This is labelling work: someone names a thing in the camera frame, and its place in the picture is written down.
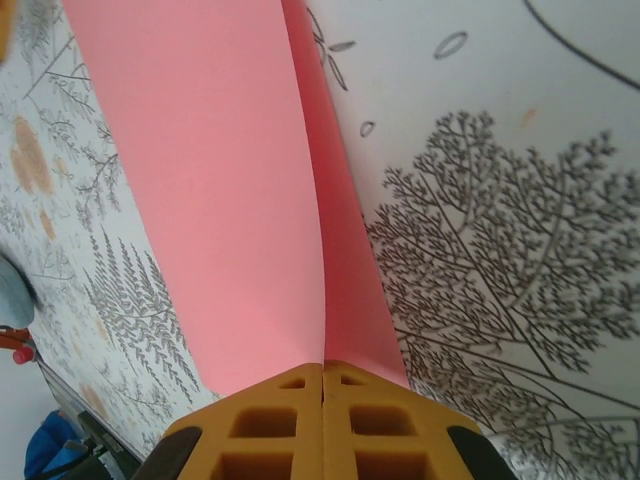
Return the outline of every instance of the wallpaper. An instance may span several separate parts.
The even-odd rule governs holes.
[[[519,478],[640,478],[637,8],[308,3],[412,388],[474,418]],[[39,295],[47,362],[145,454],[218,396],[64,12],[22,9],[0,246]]]
[[[0,250],[33,283],[45,361],[138,455],[202,386],[73,32],[26,0],[0,69]]]
[[[522,479],[640,478],[637,6],[309,8],[412,388]]]

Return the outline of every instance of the tree illustration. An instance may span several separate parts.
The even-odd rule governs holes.
[[[104,232],[104,247],[95,237],[91,242],[96,268],[92,275],[85,271],[86,291],[112,344],[134,371],[142,367],[161,388],[159,375],[166,376],[191,403],[198,380],[185,360],[184,336],[155,261],[122,241],[116,253]]]
[[[609,171],[608,132],[550,161],[493,124],[437,120],[367,227],[413,388],[502,438],[522,478],[637,478],[640,407],[565,380],[640,335],[637,175]],[[623,413],[590,418],[560,388]]]

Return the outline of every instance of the branch drawing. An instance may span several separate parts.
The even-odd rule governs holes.
[[[60,95],[63,107],[67,112],[77,114],[91,122],[91,116],[95,113],[95,109],[89,103],[89,94],[81,93],[76,90],[76,83],[79,82],[85,86],[91,83],[87,77],[71,77],[54,74],[49,71],[49,82],[53,85],[53,91]]]
[[[104,362],[100,368],[95,366],[94,368],[110,387],[109,390],[118,393],[121,397],[120,402],[117,402],[120,405],[114,405],[116,408],[121,408],[122,403],[133,405],[138,413],[138,418],[148,425],[151,425],[148,414],[151,414],[151,417],[159,422],[173,416],[173,408],[167,399],[166,393],[161,391],[157,385],[151,385],[149,391],[144,393],[137,379],[131,381],[125,378],[122,372],[120,372],[120,381],[114,383],[111,380],[112,372],[108,363]],[[112,395],[106,396],[106,398],[110,399],[112,397]]]
[[[609,132],[549,161],[499,145],[493,125],[438,119],[410,171],[385,171],[394,200],[367,226],[413,387],[502,432],[523,478],[630,478],[640,406],[564,377],[640,336],[637,174],[609,170]],[[567,388],[627,413],[590,419]]]
[[[55,65],[55,63],[60,59],[60,57],[68,50],[71,48],[71,43],[75,40],[75,37],[73,35],[70,35],[69,38],[67,39],[67,41],[65,42],[65,44],[62,46],[62,48],[60,48],[60,50],[54,55],[54,57],[51,59],[51,61],[49,62],[49,64],[46,66],[46,68],[42,71],[42,73],[38,76],[38,78],[36,78],[33,83],[31,84],[31,86],[29,87],[29,90],[27,90],[27,93],[25,93],[22,97],[22,99],[24,100],[25,98],[29,98],[31,95],[31,92],[33,92],[33,90],[38,86],[38,84],[40,83],[40,81],[44,78],[44,76],[47,74],[47,72],[49,71],[49,69],[51,67],[53,67],[53,65]]]
[[[313,12],[309,8],[307,8],[307,11],[309,12],[309,16],[311,17],[311,25],[313,28],[313,39],[315,40],[316,45],[318,46],[318,50],[320,52],[320,62],[322,63],[322,65],[325,65],[325,63],[329,64],[329,67],[331,68],[331,72],[333,73],[333,76],[338,82],[338,85],[340,85],[340,88],[342,88],[346,92],[349,90],[347,88],[347,83],[344,79],[344,76],[342,75],[342,72],[340,71],[340,68],[338,67],[338,64],[333,58],[332,54],[349,50],[350,48],[356,45],[356,42],[353,40],[350,40],[350,41],[335,43],[333,45],[327,46],[326,40],[324,38],[324,34],[322,33],[322,29],[320,28],[320,24],[318,23],[316,17],[313,15]]]
[[[53,140],[53,143],[60,149],[63,149],[70,157],[76,158],[78,156],[79,149],[76,144],[76,126],[67,117],[65,117],[61,111],[58,114],[54,114],[50,108],[39,108],[35,102],[34,106],[38,110],[40,116],[40,123],[47,129],[49,138]]]
[[[98,123],[97,128],[98,135],[103,140],[103,147],[109,145],[107,138],[110,138],[110,133],[107,137],[106,124]],[[94,212],[100,218],[104,218],[107,205],[120,211],[116,190],[123,177],[122,164],[117,152],[100,155],[91,146],[84,146],[80,151],[95,169],[93,178],[80,180],[76,187],[80,194],[76,201],[78,218],[85,229],[91,230]]]
[[[596,67],[598,70],[600,70],[603,73],[606,73],[607,75],[609,75],[610,77],[615,78],[616,80],[618,80],[619,82],[622,82],[623,84],[627,85],[628,87],[631,87],[635,90],[640,90],[640,81],[635,80],[627,75],[625,75],[622,72],[619,72],[618,70],[610,67],[609,65],[607,65],[604,62],[601,62],[600,60],[598,60],[597,58],[595,58],[594,56],[590,55],[588,52],[585,52],[584,50],[580,49],[579,47],[577,47],[576,45],[574,45],[571,41],[569,41],[567,38],[565,38],[559,31],[557,31],[541,14],[540,12],[536,9],[536,7],[533,5],[533,3],[531,2],[531,0],[522,0],[524,3],[524,6],[526,7],[527,11],[531,14],[531,16],[533,17],[533,19],[549,34],[551,35],[551,37],[553,37],[554,40],[556,40],[558,43],[560,43],[560,45],[562,45],[563,47],[565,47],[567,50],[569,50],[571,53],[577,55],[579,58],[581,58],[582,60],[584,60],[585,62],[593,65],[594,67]]]
[[[85,289],[113,346],[134,371],[141,366],[161,388],[160,375],[166,376],[192,403],[198,380],[185,361],[184,336],[155,261],[122,240],[117,252],[104,231],[104,247],[93,236],[91,242],[96,268],[85,271]]]
[[[40,0],[26,0],[21,6],[16,33],[22,46],[21,55],[31,69],[34,55],[43,62],[49,58],[49,31],[53,25],[51,13],[47,2]]]

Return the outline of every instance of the pink sheet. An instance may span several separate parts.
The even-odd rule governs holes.
[[[302,3],[64,4],[203,382],[406,382]]]
[[[313,163],[324,248],[325,359],[407,386],[340,127],[301,0],[282,0]]]

